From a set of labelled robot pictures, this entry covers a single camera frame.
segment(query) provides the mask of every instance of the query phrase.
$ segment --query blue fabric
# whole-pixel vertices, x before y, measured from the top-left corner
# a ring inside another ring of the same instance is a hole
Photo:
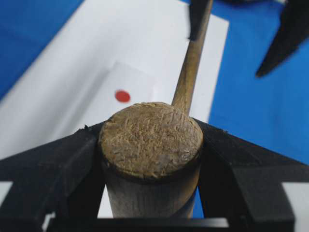
[[[0,99],[82,1],[0,1]]]
[[[273,1],[237,7],[214,2],[212,13],[229,21],[229,30],[209,123],[309,164],[309,43],[264,79],[255,78],[282,7]],[[198,204],[194,217],[202,215]]]

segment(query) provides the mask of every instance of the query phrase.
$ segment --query wooden stick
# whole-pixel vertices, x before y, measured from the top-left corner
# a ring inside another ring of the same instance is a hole
[[[190,41],[189,43],[172,101],[172,106],[182,110],[187,115],[189,115],[190,112],[198,66],[203,50],[212,3],[213,0],[210,0],[205,9],[198,39],[196,41]]]

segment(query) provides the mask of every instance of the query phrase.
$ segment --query white card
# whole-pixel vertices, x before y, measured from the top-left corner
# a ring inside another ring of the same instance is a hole
[[[72,131],[84,125],[94,125],[109,119],[114,113],[135,103],[150,102],[153,95],[154,79],[127,64],[116,62],[106,76],[97,94],[89,102],[85,114]],[[130,95],[128,102],[118,101],[116,92],[125,91]]]
[[[0,207],[12,187],[12,181],[0,181]]]

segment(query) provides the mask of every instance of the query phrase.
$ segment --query red circular sticker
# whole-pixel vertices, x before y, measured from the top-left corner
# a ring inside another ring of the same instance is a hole
[[[120,102],[129,102],[131,99],[130,94],[124,90],[117,90],[115,92],[115,98]]]

